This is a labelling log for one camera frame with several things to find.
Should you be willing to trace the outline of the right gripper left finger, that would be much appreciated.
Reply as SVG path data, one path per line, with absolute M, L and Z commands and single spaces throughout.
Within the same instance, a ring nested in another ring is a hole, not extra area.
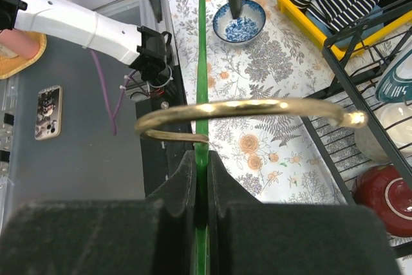
M 194 152 L 144 200 L 23 205 L 1 234 L 2 274 L 194 274 Z

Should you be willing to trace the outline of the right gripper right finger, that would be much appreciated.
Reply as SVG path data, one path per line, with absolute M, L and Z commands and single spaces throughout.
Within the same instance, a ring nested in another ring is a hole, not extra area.
M 209 153 L 211 274 L 399 274 L 384 226 L 358 205 L 264 204 Z

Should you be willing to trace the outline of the green hanger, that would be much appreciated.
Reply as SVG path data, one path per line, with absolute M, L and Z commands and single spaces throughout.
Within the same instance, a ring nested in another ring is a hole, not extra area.
M 207 74 L 207 36 L 206 36 L 206 7 L 205 0 L 198 2 L 198 69 L 196 102 L 206 104 L 208 98 L 208 74 Z M 331 117 L 337 126 L 348 128 L 361 128 L 366 125 L 368 118 L 363 111 L 347 113 L 336 104 L 331 105 L 333 112 L 318 112 L 320 116 Z M 195 143 L 196 160 L 196 274 L 206 274 L 208 271 L 208 190 L 207 190 L 207 166 L 209 162 L 209 123 L 206 120 L 196 121 L 196 133 L 201 141 Z

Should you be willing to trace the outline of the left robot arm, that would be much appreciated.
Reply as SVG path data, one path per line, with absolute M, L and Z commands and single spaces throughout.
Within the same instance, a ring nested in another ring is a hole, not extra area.
M 233 18 L 243 0 L 228 0 Z M 161 0 L 149 0 L 156 21 L 162 21 Z M 155 82 L 167 69 L 164 33 L 145 26 L 110 19 L 68 0 L 1 0 L 1 31 L 16 28 L 54 36 L 115 58 L 141 73 L 143 81 Z

